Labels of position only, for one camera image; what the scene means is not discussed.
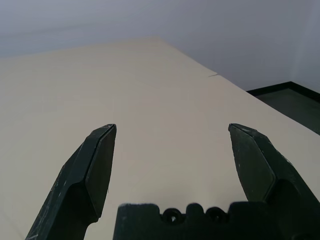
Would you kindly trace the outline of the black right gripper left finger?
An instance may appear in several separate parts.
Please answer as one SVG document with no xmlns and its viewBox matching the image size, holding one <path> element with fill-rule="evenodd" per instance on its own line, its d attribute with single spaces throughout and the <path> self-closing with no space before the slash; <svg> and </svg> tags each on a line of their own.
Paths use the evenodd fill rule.
<svg viewBox="0 0 320 240">
<path fill-rule="evenodd" d="M 62 166 L 28 240 L 82 240 L 102 216 L 111 179 L 117 126 L 93 130 Z"/>
</svg>

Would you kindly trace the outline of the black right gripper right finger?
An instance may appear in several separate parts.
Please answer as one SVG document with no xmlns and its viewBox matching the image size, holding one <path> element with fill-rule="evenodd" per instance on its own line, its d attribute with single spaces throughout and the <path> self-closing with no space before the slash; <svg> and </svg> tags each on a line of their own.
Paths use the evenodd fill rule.
<svg viewBox="0 0 320 240">
<path fill-rule="evenodd" d="M 247 199 L 266 204 L 283 234 L 319 234 L 320 203 L 294 166 L 257 130 L 231 123 L 228 131 Z"/>
</svg>

